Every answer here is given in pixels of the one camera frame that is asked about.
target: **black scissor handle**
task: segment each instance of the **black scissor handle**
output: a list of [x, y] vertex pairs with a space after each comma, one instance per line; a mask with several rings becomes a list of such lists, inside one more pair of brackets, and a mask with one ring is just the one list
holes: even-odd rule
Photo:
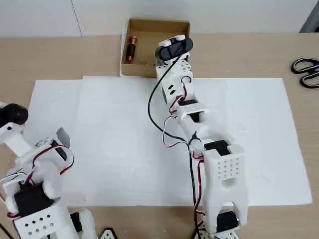
[[[304, 67], [301, 69], [297, 68], [297, 65], [299, 63], [305, 63], [305, 62], [312, 63], [312, 66]], [[319, 61], [314, 58], [307, 58], [307, 57], [300, 58], [291, 65], [291, 71], [295, 74], [301, 74], [305, 72], [313, 73], [316, 69], [319, 69]]]
[[319, 76], [319, 71], [314, 71], [310, 75], [305, 75], [305, 76], [301, 77], [299, 82], [303, 87], [306, 87], [309, 89], [319, 88], [319, 84], [309, 84], [306, 82], [307, 80], [312, 79], [312, 78], [317, 77], [317, 76]]

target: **cardboard box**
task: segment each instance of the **cardboard box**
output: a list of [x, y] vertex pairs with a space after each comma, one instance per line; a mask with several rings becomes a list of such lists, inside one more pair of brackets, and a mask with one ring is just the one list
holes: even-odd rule
[[[159, 42], [176, 35], [189, 36], [188, 21], [147, 20], [131, 18], [129, 20], [122, 55], [122, 74], [128, 76], [156, 77], [155, 50]], [[135, 56], [131, 63], [126, 60], [126, 50], [131, 36], [136, 36]]]

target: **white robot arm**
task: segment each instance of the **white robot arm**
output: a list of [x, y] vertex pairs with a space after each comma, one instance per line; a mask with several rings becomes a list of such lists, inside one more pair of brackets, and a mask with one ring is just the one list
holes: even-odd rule
[[[244, 150], [196, 98], [193, 74], [187, 62], [192, 46], [191, 39], [184, 35], [159, 43], [156, 50], [157, 86], [162, 89], [170, 114], [177, 119], [187, 137], [193, 159], [200, 160], [199, 164], [204, 163], [205, 226], [199, 230], [204, 230], [211, 238], [235, 239], [235, 230], [247, 223]], [[195, 218], [199, 201], [200, 195], [194, 209]], [[233, 203], [233, 209], [223, 210], [223, 205], [229, 202]]]
[[32, 147], [20, 134], [27, 118], [26, 108], [0, 103], [0, 144], [17, 155], [1, 180], [7, 216], [21, 239], [97, 239], [91, 212], [69, 214], [61, 195], [61, 175], [74, 163], [68, 134], [61, 128]]

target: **table surface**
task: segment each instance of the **table surface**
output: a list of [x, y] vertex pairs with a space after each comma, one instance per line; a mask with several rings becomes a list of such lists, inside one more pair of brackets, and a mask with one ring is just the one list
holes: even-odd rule
[[[318, 238], [319, 216], [319, 91], [303, 88], [290, 72], [298, 57], [319, 58], [319, 34], [197, 34], [190, 62], [195, 77], [283, 77], [300, 147], [312, 189], [312, 205], [250, 207], [242, 239]], [[120, 36], [29, 38], [0, 40], [0, 100], [28, 106], [39, 79], [81, 79], [83, 75], [119, 74]], [[0, 146], [0, 175], [13, 166], [14, 156]], [[90, 208], [97, 232], [113, 227], [120, 239], [189, 238], [192, 208]], [[13, 232], [0, 206], [0, 223]]]

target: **white wall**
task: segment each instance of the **white wall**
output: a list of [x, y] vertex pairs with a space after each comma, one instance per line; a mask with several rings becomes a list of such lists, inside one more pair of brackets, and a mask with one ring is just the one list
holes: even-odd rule
[[0, 37], [80, 35], [70, 0], [0, 0]]
[[[131, 17], [191, 21], [192, 32], [298, 32], [318, 0], [73, 0], [83, 35]], [[71, 0], [0, 0], [0, 37], [80, 36]]]

